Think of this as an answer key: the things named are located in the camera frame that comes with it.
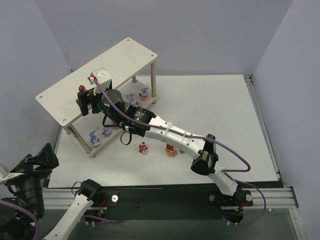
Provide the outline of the purple bunny with blue bow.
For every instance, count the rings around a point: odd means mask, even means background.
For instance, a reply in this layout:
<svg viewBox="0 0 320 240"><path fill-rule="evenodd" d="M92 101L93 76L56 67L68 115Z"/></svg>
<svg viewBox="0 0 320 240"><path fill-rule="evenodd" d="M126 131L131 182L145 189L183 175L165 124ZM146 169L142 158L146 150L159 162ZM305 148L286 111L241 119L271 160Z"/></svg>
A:
<svg viewBox="0 0 320 240"><path fill-rule="evenodd" d="M90 142L91 144L97 148L101 145L101 141L100 139L96 136L96 131L92 131L90 134L89 134L89 137L90 137Z"/></svg>

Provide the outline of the pink striped bear with strawberry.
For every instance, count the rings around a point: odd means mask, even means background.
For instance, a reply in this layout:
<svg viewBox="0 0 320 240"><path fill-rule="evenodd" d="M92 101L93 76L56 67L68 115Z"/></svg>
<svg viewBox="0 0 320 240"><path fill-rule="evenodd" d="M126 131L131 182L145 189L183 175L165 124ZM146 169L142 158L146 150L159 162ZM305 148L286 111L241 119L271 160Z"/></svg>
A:
<svg viewBox="0 0 320 240"><path fill-rule="evenodd" d="M78 87L78 91L79 91L79 92L84 92L84 91L86 91L85 86L84 86L84 85L80 85L80 86Z"/></svg>

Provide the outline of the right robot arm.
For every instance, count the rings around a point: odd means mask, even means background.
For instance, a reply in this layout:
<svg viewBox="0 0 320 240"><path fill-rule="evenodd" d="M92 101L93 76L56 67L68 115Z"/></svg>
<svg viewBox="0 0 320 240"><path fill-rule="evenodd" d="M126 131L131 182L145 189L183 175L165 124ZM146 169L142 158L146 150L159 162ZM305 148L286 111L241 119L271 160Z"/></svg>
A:
<svg viewBox="0 0 320 240"><path fill-rule="evenodd" d="M105 119L110 119L114 126L130 136L158 140L189 155L193 159L190 169L194 173L208 176L223 195L235 195L238 184L218 164L216 139L213 135L193 135L180 129L137 104L125 102L121 92L116 89L100 91L97 86L86 89L80 85L76 103L82 116L103 113Z"/></svg>

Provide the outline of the pink bear with strawberry hat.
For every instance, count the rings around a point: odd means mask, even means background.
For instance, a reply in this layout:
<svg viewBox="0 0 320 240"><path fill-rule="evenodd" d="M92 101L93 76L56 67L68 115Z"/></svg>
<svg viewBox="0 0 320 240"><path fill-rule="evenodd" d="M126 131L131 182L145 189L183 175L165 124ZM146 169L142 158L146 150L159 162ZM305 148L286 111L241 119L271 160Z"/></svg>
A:
<svg viewBox="0 0 320 240"><path fill-rule="evenodd" d="M148 153L148 146L144 141L139 144L138 152L144 155Z"/></svg>

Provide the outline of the small purple bunny figure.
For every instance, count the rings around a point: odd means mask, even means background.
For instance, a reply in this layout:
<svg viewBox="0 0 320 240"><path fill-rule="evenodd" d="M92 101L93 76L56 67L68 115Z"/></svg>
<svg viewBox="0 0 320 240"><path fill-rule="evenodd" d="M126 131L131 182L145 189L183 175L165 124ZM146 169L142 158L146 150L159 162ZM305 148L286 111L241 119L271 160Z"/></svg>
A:
<svg viewBox="0 0 320 240"><path fill-rule="evenodd" d="M102 134L105 138L108 138L111 136L112 130L109 127L104 127Z"/></svg>

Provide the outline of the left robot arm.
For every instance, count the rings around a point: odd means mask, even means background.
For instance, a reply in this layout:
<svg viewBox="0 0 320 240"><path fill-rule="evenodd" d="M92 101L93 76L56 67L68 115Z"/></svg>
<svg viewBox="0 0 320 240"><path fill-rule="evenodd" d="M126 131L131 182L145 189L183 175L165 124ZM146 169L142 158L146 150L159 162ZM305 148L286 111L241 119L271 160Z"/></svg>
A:
<svg viewBox="0 0 320 240"><path fill-rule="evenodd" d="M2 240L37 240L45 215L42 180L59 166L50 143L36 154L27 154L12 170L0 166L0 183L12 197L0 200L0 238ZM47 240L66 240L84 213L99 197L102 186L88 179L81 183L73 202L60 221L46 236Z"/></svg>

